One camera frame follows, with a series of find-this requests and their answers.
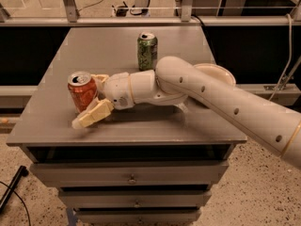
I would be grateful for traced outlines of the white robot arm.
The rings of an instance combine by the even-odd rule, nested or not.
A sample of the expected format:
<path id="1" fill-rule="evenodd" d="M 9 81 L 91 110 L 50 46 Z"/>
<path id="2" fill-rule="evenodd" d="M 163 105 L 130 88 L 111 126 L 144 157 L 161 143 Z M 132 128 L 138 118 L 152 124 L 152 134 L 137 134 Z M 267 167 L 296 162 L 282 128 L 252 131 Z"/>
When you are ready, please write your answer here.
<path id="1" fill-rule="evenodd" d="M 301 114 L 210 76 L 199 65 L 165 56 L 154 70 L 112 76 L 84 73 L 80 82 L 89 78 L 96 82 L 96 92 L 73 120 L 76 129 L 103 120 L 114 109 L 176 105 L 192 97 L 282 160 L 301 167 Z"/>

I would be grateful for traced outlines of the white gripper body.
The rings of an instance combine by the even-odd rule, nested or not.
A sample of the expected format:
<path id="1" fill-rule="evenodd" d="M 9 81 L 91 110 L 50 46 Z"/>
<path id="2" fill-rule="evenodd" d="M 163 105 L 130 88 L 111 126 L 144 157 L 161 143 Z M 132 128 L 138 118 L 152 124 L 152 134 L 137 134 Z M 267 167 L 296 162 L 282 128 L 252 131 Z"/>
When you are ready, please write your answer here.
<path id="1" fill-rule="evenodd" d="M 114 74 L 104 82 L 103 93 L 115 109 L 123 110 L 135 105 L 130 82 L 128 73 Z"/>

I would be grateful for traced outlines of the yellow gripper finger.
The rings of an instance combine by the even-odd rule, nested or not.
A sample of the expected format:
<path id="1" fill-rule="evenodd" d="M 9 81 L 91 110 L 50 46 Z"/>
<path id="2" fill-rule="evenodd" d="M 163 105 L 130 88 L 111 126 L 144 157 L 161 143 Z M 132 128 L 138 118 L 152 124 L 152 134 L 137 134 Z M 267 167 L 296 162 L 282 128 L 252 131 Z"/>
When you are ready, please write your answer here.
<path id="1" fill-rule="evenodd" d="M 108 74 L 93 74 L 92 78 L 95 81 L 95 84 L 98 89 L 102 89 L 104 82 L 109 78 Z"/>
<path id="2" fill-rule="evenodd" d="M 74 129 L 89 127 L 95 122 L 101 121 L 108 117 L 113 111 L 113 104 L 107 100 L 95 98 L 71 123 Z"/>

